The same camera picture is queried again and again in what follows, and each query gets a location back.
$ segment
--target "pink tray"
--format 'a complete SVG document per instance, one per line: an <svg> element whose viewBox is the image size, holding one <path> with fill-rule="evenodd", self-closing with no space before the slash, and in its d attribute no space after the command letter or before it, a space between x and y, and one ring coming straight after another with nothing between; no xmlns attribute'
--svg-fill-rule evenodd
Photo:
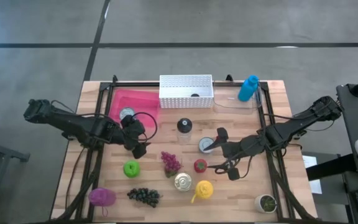
<svg viewBox="0 0 358 224"><path fill-rule="evenodd" d="M119 112L125 108L130 107L134 109L135 113L146 112L158 121L158 112L160 111L160 100L158 93L149 91L134 91L134 90L117 90L109 113L109 117L120 122ZM145 127L153 127L154 122L150 116L146 114L136 115L136 118L142 122Z"/></svg>

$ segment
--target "grape bunch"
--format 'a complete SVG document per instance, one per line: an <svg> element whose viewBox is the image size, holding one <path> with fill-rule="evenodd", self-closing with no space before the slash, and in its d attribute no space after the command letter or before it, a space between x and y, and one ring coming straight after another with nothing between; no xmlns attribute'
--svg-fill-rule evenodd
<svg viewBox="0 0 358 224"><path fill-rule="evenodd" d="M164 161L164 171L168 178L178 173L181 168L181 164L179 161L177 161L176 155L171 155L167 152L161 152L161 159Z"/></svg>
<svg viewBox="0 0 358 224"><path fill-rule="evenodd" d="M134 199L138 202L143 202L155 208L158 204L160 194L156 190L149 190L148 188L132 189L127 193L129 199Z"/></svg>

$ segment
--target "small potted plant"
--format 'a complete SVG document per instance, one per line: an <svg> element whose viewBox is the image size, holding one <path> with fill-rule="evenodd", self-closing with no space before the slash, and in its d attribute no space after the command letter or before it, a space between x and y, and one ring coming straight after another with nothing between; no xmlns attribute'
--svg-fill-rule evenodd
<svg viewBox="0 0 358 224"><path fill-rule="evenodd" d="M276 200L271 195L267 194L259 195L255 198L254 204L256 210L262 213L273 213L277 208Z"/></svg>

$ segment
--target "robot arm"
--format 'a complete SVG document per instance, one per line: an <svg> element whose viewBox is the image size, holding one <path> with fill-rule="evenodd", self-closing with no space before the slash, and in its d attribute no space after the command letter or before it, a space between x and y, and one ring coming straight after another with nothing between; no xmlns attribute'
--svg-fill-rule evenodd
<svg viewBox="0 0 358 224"><path fill-rule="evenodd" d="M209 166L209 168L215 169L217 174L227 173L230 180L237 180L240 175L236 165L241 158L256 156L265 150L270 152L281 150L288 146L295 134L317 121L334 121L341 117L341 112L341 107L331 97L324 96L287 122L262 127L257 131L258 135L247 136L239 142L227 142L227 131L224 128L218 128L217 140L205 150L221 146L226 161L220 165Z"/></svg>
<svg viewBox="0 0 358 224"><path fill-rule="evenodd" d="M107 116L84 116L86 114L74 114L56 108L48 100L30 100L29 107L24 113L26 121L52 125L63 131L63 137L76 137L83 147L97 149L102 143L122 144L127 150L132 151L135 159L146 153L146 146L150 143L139 142L139 136L145 129L143 124L132 119L131 115L121 120L122 129L119 123Z"/></svg>

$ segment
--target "fake fruit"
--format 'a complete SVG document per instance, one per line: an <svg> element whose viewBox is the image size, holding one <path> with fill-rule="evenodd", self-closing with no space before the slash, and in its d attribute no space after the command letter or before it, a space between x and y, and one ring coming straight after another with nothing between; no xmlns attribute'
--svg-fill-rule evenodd
<svg viewBox="0 0 358 224"><path fill-rule="evenodd" d="M210 198L210 196L212 196L213 193L214 193L214 187L212 186L211 182L207 180L202 180L197 183L196 192L193 198L191 199L191 203L194 202L194 199L196 197L202 199L208 199Z"/></svg>
<svg viewBox="0 0 358 224"><path fill-rule="evenodd" d="M176 175L181 168L180 162L176 159L176 155L169 154L167 152L161 152L161 159L164 161L165 176L170 178Z"/></svg>
<svg viewBox="0 0 358 224"><path fill-rule="evenodd" d="M124 174L129 177L133 178L138 176L140 173L140 165L136 161L128 161L124 164Z"/></svg>
<svg viewBox="0 0 358 224"><path fill-rule="evenodd" d="M149 190L148 188L132 189L127 193L129 199L143 202L155 208L159 203L160 194L156 190Z"/></svg>
<svg viewBox="0 0 358 224"><path fill-rule="evenodd" d="M202 173L206 170L207 164L204 159L197 159L196 162L194 162L194 170L197 173Z"/></svg>

